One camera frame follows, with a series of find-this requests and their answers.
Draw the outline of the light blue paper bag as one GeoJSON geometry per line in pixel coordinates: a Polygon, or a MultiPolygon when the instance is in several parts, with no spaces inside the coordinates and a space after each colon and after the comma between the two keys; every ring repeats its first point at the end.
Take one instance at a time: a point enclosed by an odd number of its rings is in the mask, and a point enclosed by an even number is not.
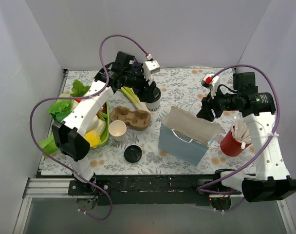
{"type": "Polygon", "coordinates": [[[172,106],[161,123],[158,149],[197,166],[222,127],[172,106]]]}

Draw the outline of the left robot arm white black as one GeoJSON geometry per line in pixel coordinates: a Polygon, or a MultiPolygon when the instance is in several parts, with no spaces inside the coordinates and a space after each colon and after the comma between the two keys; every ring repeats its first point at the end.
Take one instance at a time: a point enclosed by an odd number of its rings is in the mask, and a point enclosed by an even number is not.
{"type": "Polygon", "coordinates": [[[151,75],[160,71],[160,65],[151,54],[146,58],[138,63],[134,55],[119,51],[115,61],[97,73],[81,102],[61,122],[52,125],[55,144],[69,158],[70,170],[85,195],[95,191],[96,183],[91,180],[94,172],[87,159],[90,144],[84,134],[103,104],[122,87],[132,88],[143,103],[155,102],[159,97],[151,75]]]}

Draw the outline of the white paper coffee cup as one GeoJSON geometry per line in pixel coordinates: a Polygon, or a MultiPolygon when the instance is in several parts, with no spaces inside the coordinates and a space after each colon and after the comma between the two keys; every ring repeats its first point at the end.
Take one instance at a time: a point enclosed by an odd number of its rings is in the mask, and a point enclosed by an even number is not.
{"type": "Polygon", "coordinates": [[[113,139],[117,142],[123,142],[126,140],[127,126],[121,120],[115,120],[109,125],[109,133],[113,139]]]}

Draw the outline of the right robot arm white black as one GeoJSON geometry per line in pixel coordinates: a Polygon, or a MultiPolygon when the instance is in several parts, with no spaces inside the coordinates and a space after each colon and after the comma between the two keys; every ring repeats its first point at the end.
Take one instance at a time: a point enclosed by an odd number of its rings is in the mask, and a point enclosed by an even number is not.
{"type": "Polygon", "coordinates": [[[233,89],[223,94],[219,78],[206,75],[202,86],[210,90],[202,99],[198,118],[213,121],[223,111],[239,111],[249,129],[256,151],[256,173],[248,176],[233,171],[223,171],[213,180],[213,190],[219,194],[229,188],[241,192],[248,202],[283,200],[296,193],[296,179],[292,179],[281,155],[278,135],[274,129],[276,107],[272,95],[260,93],[255,73],[233,75],[233,89]]]}

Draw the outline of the black plastic cup lid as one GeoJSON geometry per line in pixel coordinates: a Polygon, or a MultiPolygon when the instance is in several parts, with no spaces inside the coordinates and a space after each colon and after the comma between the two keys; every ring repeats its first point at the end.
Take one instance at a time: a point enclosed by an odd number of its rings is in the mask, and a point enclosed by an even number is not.
{"type": "Polygon", "coordinates": [[[158,87],[155,87],[152,92],[147,94],[144,102],[146,103],[154,103],[161,98],[161,91],[158,87]]]}

